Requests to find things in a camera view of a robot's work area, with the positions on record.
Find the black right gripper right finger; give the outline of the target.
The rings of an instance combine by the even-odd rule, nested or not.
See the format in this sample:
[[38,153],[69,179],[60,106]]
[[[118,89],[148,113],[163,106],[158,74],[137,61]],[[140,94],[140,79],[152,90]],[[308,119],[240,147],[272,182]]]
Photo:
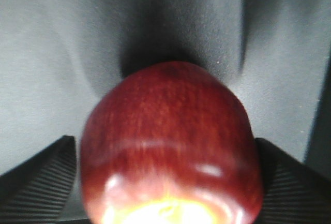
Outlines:
[[256,138],[264,198],[256,223],[330,223],[330,181]]

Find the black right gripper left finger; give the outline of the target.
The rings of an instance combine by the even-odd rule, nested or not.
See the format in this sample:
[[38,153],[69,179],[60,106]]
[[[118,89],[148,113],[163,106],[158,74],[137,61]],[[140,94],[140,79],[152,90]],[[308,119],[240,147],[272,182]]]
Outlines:
[[77,174],[76,141],[63,136],[1,175],[1,223],[89,223],[61,220]]

